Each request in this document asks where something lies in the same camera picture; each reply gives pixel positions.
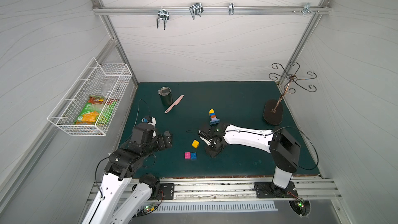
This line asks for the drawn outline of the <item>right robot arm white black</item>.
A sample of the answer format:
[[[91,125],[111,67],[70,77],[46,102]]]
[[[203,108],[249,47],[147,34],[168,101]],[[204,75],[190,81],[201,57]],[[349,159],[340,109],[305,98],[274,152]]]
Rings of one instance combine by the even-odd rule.
[[[206,153],[216,157],[227,145],[242,145],[269,153],[275,164],[271,182],[255,183],[257,198],[293,198],[299,200],[292,175],[299,166],[301,145],[285,128],[254,130],[219,123],[201,128],[198,135],[206,143]]]

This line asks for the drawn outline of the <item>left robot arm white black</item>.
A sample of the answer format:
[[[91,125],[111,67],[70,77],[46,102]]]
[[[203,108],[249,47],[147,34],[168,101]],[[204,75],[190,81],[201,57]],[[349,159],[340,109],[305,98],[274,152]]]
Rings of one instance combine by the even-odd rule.
[[[131,182],[136,171],[144,160],[154,152],[172,147],[173,135],[166,131],[159,134],[149,145],[149,152],[144,155],[128,149],[113,152],[105,168],[102,183],[98,185],[98,193],[93,200],[84,224],[128,224],[140,215],[144,203],[150,199],[162,198],[159,178],[152,174],[143,175],[133,192],[117,207],[117,204]]]

